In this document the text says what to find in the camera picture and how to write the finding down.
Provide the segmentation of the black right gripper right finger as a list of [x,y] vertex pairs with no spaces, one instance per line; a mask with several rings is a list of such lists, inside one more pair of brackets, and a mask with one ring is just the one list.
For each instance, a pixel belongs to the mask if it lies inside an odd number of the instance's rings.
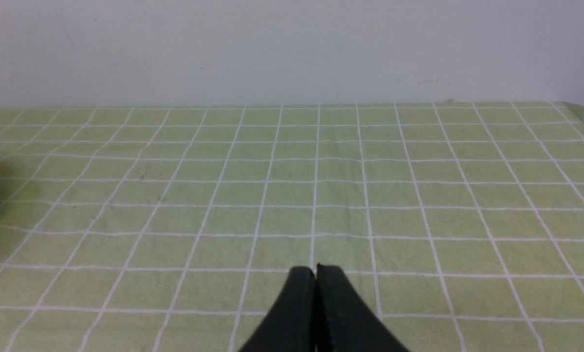
[[407,352],[335,265],[317,266],[316,350]]

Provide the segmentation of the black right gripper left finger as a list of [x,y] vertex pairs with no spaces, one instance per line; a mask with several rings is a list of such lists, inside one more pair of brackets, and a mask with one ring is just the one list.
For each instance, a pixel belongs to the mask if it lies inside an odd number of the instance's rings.
[[241,352],[313,352],[312,317],[316,277],[309,267],[289,270],[282,290]]

